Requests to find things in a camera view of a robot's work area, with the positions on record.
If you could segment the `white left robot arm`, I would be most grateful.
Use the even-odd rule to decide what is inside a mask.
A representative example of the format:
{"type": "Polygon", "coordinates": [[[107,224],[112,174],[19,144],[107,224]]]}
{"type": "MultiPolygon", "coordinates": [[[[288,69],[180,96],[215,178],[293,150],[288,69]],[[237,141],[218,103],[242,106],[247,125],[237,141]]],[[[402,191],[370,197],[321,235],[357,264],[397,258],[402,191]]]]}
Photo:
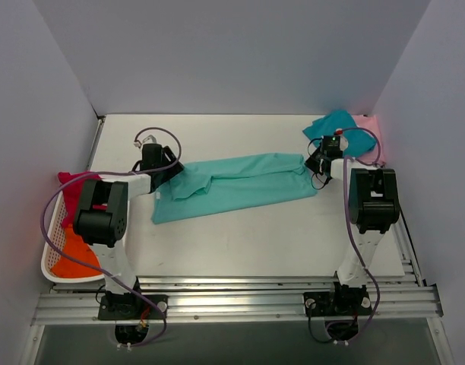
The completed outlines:
{"type": "Polygon", "coordinates": [[[129,203],[184,170],[170,147],[156,143],[141,148],[137,167],[129,176],[85,180],[73,223],[105,272],[106,295],[117,298],[115,310],[126,319],[137,317],[143,308],[141,297],[132,293],[138,291],[138,280],[125,253],[129,203]]]}

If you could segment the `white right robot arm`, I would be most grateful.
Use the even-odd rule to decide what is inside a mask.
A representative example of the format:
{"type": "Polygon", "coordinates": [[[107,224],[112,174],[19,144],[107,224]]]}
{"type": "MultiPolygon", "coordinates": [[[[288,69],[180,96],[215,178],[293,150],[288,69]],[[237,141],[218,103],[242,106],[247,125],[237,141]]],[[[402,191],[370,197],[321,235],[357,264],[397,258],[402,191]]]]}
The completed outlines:
{"type": "Polygon", "coordinates": [[[331,290],[326,298],[334,313],[342,314],[354,304],[352,292],[345,287],[361,288],[371,278],[369,270],[376,249],[399,220],[400,203],[397,177],[392,169],[344,155],[339,134],[315,138],[318,146],[305,166],[323,189],[332,180],[342,183],[343,213],[349,245],[336,276],[342,287],[331,290]]]}

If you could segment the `mint green t shirt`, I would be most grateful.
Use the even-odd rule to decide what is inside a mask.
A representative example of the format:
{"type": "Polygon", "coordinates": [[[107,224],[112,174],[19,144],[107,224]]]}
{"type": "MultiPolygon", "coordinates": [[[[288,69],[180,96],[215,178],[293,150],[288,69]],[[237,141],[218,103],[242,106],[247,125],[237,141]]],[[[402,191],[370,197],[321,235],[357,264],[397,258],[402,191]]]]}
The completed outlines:
{"type": "Polygon", "coordinates": [[[267,153],[184,165],[158,188],[151,220],[164,224],[317,194],[301,154],[267,153]]]}

